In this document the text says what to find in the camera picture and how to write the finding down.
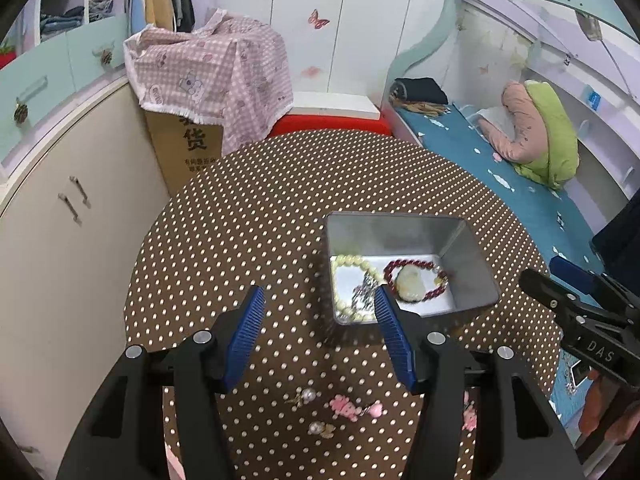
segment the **drawer knob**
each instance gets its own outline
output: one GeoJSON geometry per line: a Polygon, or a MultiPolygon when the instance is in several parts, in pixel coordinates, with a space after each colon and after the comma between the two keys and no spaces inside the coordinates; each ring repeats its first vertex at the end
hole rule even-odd
{"type": "Polygon", "coordinates": [[[100,54],[100,63],[103,66],[107,66],[111,64],[112,60],[113,60],[113,52],[105,48],[100,54]]]}
{"type": "Polygon", "coordinates": [[[15,103],[15,111],[14,111],[14,121],[20,126],[24,124],[24,121],[27,120],[29,116],[29,107],[25,103],[21,103],[20,101],[16,101],[15,103]]]}

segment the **jewelry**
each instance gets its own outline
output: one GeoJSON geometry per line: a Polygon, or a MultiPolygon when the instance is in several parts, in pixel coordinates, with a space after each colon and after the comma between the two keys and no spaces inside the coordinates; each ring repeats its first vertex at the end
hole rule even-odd
{"type": "Polygon", "coordinates": [[[398,288],[396,287],[391,274],[394,269],[402,269],[402,267],[407,265],[412,265],[418,267],[419,269],[432,270],[436,273],[436,278],[433,280],[433,283],[437,285],[437,288],[427,291],[427,293],[420,301],[432,300],[433,298],[437,298],[447,290],[447,286],[449,285],[449,277],[441,266],[436,266],[433,262],[426,262],[423,260],[394,260],[392,262],[389,262],[389,264],[385,267],[385,280],[391,286],[391,289],[396,296],[398,295],[398,288]]]}
{"type": "Polygon", "coordinates": [[[332,278],[335,284],[335,271],[338,267],[359,267],[364,272],[362,284],[353,289],[351,305],[335,295],[335,308],[338,318],[343,322],[363,322],[375,320],[374,294],[379,285],[384,283],[384,276],[376,267],[362,256],[343,255],[335,257],[331,262],[332,278]]]}
{"type": "Polygon", "coordinates": [[[463,417],[463,431],[473,431],[478,425],[478,414],[474,407],[474,402],[469,401],[469,392],[465,390],[465,411],[463,417]]]}
{"type": "Polygon", "coordinates": [[[380,418],[382,416],[382,402],[377,400],[373,404],[367,406],[362,410],[362,414],[368,413],[372,418],[380,418]]]}
{"type": "Polygon", "coordinates": [[[334,436],[334,430],[335,426],[315,420],[309,425],[307,433],[309,435],[320,435],[322,438],[331,438],[334,436]]]}
{"type": "Polygon", "coordinates": [[[286,404],[295,404],[297,407],[302,408],[303,404],[308,404],[312,400],[315,400],[318,394],[313,388],[305,388],[298,393],[293,399],[285,400],[286,404]]]}
{"type": "Polygon", "coordinates": [[[356,406],[349,400],[349,397],[343,395],[336,395],[329,401],[329,406],[334,410],[335,415],[344,416],[351,422],[357,422],[358,415],[362,414],[362,408],[356,406]]]}

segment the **cabinet handle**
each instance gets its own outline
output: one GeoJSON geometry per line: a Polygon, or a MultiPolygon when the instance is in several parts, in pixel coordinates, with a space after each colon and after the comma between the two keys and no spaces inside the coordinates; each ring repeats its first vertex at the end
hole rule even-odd
{"type": "Polygon", "coordinates": [[[71,182],[73,182],[74,184],[76,184],[76,187],[78,188],[78,191],[80,192],[80,194],[82,195],[82,203],[89,207],[89,197],[86,195],[86,193],[84,192],[84,189],[82,188],[82,184],[80,184],[80,181],[78,180],[77,177],[74,176],[70,176],[69,180],[71,182]]]}
{"type": "Polygon", "coordinates": [[[115,42],[111,41],[107,46],[99,47],[92,51],[94,56],[100,58],[100,64],[102,66],[109,66],[113,60],[113,49],[115,48],[115,42]]]}
{"type": "Polygon", "coordinates": [[[24,124],[29,117],[29,107],[25,103],[16,100],[14,110],[14,121],[18,126],[24,124]]]}
{"type": "Polygon", "coordinates": [[[73,205],[71,204],[67,196],[63,193],[58,193],[58,198],[62,200],[62,202],[64,202],[66,206],[69,208],[69,211],[71,211],[71,214],[74,216],[74,222],[80,225],[82,222],[80,221],[78,212],[74,209],[73,205]]]}
{"type": "Polygon", "coordinates": [[[35,83],[29,85],[27,89],[15,98],[14,121],[18,126],[24,124],[29,117],[29,107],[27,101],[49,84],[49,78],[42,76],[35,83]]]}

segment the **necklace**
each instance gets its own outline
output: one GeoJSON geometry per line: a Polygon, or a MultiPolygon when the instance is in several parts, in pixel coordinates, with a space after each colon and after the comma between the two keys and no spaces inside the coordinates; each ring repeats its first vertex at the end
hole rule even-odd
{"type": "Polygon", "coordinates": [[[388,265],[385,267],[384,273],[384,279],[391,286],[394,295],[398,295],[398,288],[396,287],[396,283],[392,278],[392,272],[394,269],[402,269],[407,265],[412,265],[418,267],[419,269],[433,270],[433,272],[436,273],[436,278],[433,280],[433,283],[435,283],[437,287],[433,290],[427,291],[424,297],[419,301],[432,300],[433,298],[437,298],[441,294],[444,294],[444,292],[447,290],[447,286],[449,285],[449,277],[441,266],[436,266],[433,262],[428,262],[425,260],[394,260],[388,263],[388,265]]]}

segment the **person's hand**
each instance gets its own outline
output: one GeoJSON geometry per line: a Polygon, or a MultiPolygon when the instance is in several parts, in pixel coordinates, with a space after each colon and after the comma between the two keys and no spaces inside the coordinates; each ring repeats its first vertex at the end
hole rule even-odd
{"type": "MultiPolygon", "coordinates": [[[[593,381],[584,401],[584,409],[578,423],[578,428],[584,436],[589,436],[600,424],[606,406],[604,406],[604,393],[600,373],[596,370],[589,372],[588,378],[593,381]]],[[[630,404],[625,413],[614,422],[605,433],[605,440],[615,444],[624,444],[636,430],[640,422],[640,401],[630,404]]]]}

